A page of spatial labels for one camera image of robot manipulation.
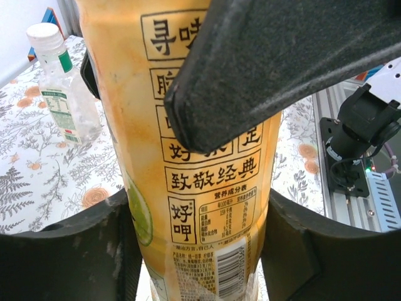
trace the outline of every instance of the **plastic bottle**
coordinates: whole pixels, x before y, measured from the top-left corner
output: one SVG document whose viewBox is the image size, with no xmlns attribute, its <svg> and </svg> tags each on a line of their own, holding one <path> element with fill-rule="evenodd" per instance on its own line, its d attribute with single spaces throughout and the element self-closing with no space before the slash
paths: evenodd
<svg viewBox="0 0 401 301">
<path fill-rule="evenodd" d="M 77 144 L 95 140 L 102 131 L 95 98 L 73 67 L 57 25 L 35 24 L 26 34 L 44 71 L 39 90 L 61 134 Z"/>
<path fill-rule="evenodd" d="M 189 153 L 163 97 L 209 0 L 76 1 L 153 299 L 255 301 L 280 114 Z"/>
</svg>

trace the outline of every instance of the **leaf pattern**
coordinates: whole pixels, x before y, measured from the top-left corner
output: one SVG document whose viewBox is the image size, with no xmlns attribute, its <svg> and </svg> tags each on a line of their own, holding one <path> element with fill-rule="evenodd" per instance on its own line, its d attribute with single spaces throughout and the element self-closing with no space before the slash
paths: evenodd
<svg viewBox="0 0 401 301">
<path fill-rule="evenodd" d="M 311 97 L 282 112 L 271 186 L 294 202 L 324 214 L 320 175 L 306 171 L 306 159 L 298 150 L 301 144 L 317 145 Z"/>
<path fill-rule="evenodd" d="M 20 141 L 18 147 L 23 149 L 34 149 L 39 152 L 39 156 L 42 155 L 42 150 L 49 146 L 52 137 L 61 137 L 61 134 L 55 124 L 47 122 L 44 125 L 44 129 L 39 128 L 33 132 L 33 135 Z"/>
<path fill-rule="evenodd" d="M 111 182 L 120 173 L 117 157 L 112 145 L 106 145 L 103 152 L 84 157 L 76 168 L 69 172 L 71 178 L 80 187 L 87 184 L 95 174 L 102 181 Z"/>
<path fill-rule="evenodd" d="M 10 167 L 5 175 L 0 176 L 0 219 L 3 223 L 0 226 L 0 233 L 7 233 L 21 224 L 23 220 L 15 223 L 9 223 L 7 218 L 12 218 L 13 215 L 22 211 L 25 207 L 34 204 L 34 201 L 22 201 L 24 197 L 31 197 L 32 191 L 19 191 L 24 187 L 29 186 L 30 183 L 21 182 L 23 176 L 16 168 Z"/>
<path fill-rule="evenodd" d="M 6 96 L 7 96 L 7 93 L 0 90 L 0 99 L 4 98 Z"/>
<path fill-rule="evenodd" d="M 90 142 L 83 144 L 83 145 L 74 145 L 74 147 L 70 148 L 67 151 L 67 153 L 64 155 L 63 163 L 67 164 L 67 166 L 69 166 L 74 158 L 76 158 L 76 157 L 81 158 L 81 157 L 85 156 L 91 147 L 92 147 L 92 143 L 90 143 Z"/>
<path fill-rule="evenodd" d="M 61 214 L 61 219 L 65 219 L 81 211 L 82 199 L 85 193 L 86 187 L 83 187 L 81 190 L 74 193 L 72 197 L 68 198 L 68 201 L 64 203 L 65 209 Z"/>
<path fill-rule="evenodd" d="M 0 118 L 6 116 L 7 111 L 11 110 L 11 108 L 13 107 L 13 105 L 2 105 L 0 107 Z"/>
<path fill-rule="evenodd" d="M 50 190 L 41 195 L 44 203 L 40 204 L 37 208 L 39 216 L 29 224 L 29 229 L 31 231 L 40 230 L 43 226 L 42 219 L 49 220 L 50 214 L 52 212 L 53 201 L 62 202 L 63 197 L 61 195 L 61 188 L 68 186 L 68 180 L 64 174 L 61 173 L 60 164 L 56 160 L 57 168 L 53 175 L 43 183 L 44 186 L 51 186 Z"/>
</svg>

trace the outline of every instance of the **table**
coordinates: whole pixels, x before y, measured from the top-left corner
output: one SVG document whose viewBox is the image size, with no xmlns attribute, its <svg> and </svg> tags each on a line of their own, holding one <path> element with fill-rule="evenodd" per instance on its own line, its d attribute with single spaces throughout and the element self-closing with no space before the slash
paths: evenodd
<svg viewBox="0 0 401 301">
<path fill-rule="evenodd" d="M 85 53 L 82 38 L 66 40 L 76 67 Z M 76 214 L 123 187 L 102 103 L 96 107 L 102 133 L 85 145 L 67 144 L 40 96 L 42 70 L 33 63 L 0 88 L 0 233 L 38 231 Z M 283 112 L 272 188 L 324 214 L 311 97 Z M 259 300 L 268 300 L 261 264 Z M 141 271 L 137 300 L 151 300 L 149 275 Z"/>
</svg>

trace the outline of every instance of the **metal frame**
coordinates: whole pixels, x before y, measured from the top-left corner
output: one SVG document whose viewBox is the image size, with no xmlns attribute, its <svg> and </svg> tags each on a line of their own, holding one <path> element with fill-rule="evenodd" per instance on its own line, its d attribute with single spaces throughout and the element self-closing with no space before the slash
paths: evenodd
<svg viewBox="0 0 401 301">
<path fill-rule="evenodd" d="M 78 6 L 74 0 L 57 0 L 69 34 L 82 37 Z"/>
<path fill-rule="evenodd" d="M 382 231 L 393 231 L 401 228 L 400 213 L 386 175 L 379 172 L 369 172 L 367 181 L 376 206 L 376 213 L 371 214 L 377 214 Z"/>
<path fill-rule="evenodd" d="M 375 214 L 377 209 L 375 200 L 372 197 L 373 194 L 370 183 L 368 183 L 370 196 L 367 198 L 356 198 L 345 196 L 340 193 L 331 193 L 327 186 L 324 159 L 325 148 L 323 147 L 324 142 L 321 140 L 319 121 L 322 117 L 336 119 L 340 106 L 346 99 L 345 90 L 354 92 L 360 84 L 361 82 L 357 80 L 347 80 L 312 95 L 325 215 L 343 224 L 365 230 L 382 232 L 385 228 L 379 222 L 378 215 Z"/>
</svg>

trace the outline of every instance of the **black plastic part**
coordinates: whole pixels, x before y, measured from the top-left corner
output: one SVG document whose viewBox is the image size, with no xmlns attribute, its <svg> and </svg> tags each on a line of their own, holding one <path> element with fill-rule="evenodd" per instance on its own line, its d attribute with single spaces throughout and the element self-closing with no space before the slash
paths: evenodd
<svg viewBox="0 0 401 301">
<path fill-rule="evenodd" d="M 270 301 L 399 300 L 401 230 L 352 228 L 275 191 L 269 202 Z M 123 189 L 47 229 L 0 235 L 0 300 L 135 300 L 142 256 Z"/>
<path fill-rule="evenodd" d="M 41 232 L 0 235 L 0 300 L 135 300 L 141 265 L 122 189 Z"/>
<path fill-rule="evenodd" d="M 385 0 L 213 0 L 165 107 L 208 153 L 299 99 L 401 55 Z"/>
<path fill-rule="evenodd" d="M 347 135 L 341 135 L 343 133 L 342 129 L 342 123 L 336 124 L 333 119 L 329 118 L 322 118 L 319 122 L 320 125 L 320 134 L 321 134 L 321 143 L 323 144 L 323 147 L 326 148 L 328 146 L 328 141 L 330 138 L 333 136 L 337 136 L 339 138 L 346 139 L 345 148 L 344 150 L 350 150 L 354 151 L 355 148 L 353 148 L 353 144 L 349 144 L 349 136 Z M 352 162 L 349 162 L 349 164 L 339 164 L 337 167 L 336 175 L 342 178 L 342 176 L 352 176 L 353 180 L 349 180 L 349 184 L 346 186 L 338 184 L 331 176 L 330 174 L 330 169 L 334 163 L 337 161 L 332 158 L 327 151 L 324 153 L 325 157 L 325 170 L 327 172 L 327 185 L 330 191 L 336 192 L 336 193 L 342 193 L 342 194 L 347 194 L 349 196 L 361 196 L 361 197 L 367 197 L 369 196 L 369 188 L 368 184 L 366 182 L 366 177 L 365 177 L 365 171 L 363 168 L 362 162 L 360 162 L 358 165 L 353 165 Z M 354 188 L 350 191 L 348 190 L 347 187 L 352 187 Z"/>
<path fill-rule="evenodd" d="M 396 18 L 401 16 L 401 1 L 388 0 L 388 13 L 391 17 Z"/>
<path fill-rule="evenodd" d="M 358 88 L 343 102 L 338 112 L 344 129 L 333 139 L 336 141 L 332 148 L 343 159 L 362 156 L 371 145 L 383 144 L 400 129 L 397 123 L 401 117 L 400 104 L 395 100 L 386 103 L 371 94 L 369 89 L 369 85 Z"/>
<path fill-rule="evenodd" d="M 399 300 L 401 230 L 332 221 L 271 191 L 262 252 L 270 301 Z"/>
<path fill-rule="evenodd" d="M 100 99 L 98 85 L 96 84 L 96 76 L 95 72 L 93 72 L 93 68 L 90 61 L 89 53 L 86 51 L 83 59 L 82 65 L 80 69 L 81 77 L 85 82 L 85 85 L 88 87 L 89 91 L 95 96 L 97 99 Z"/>
</svg>

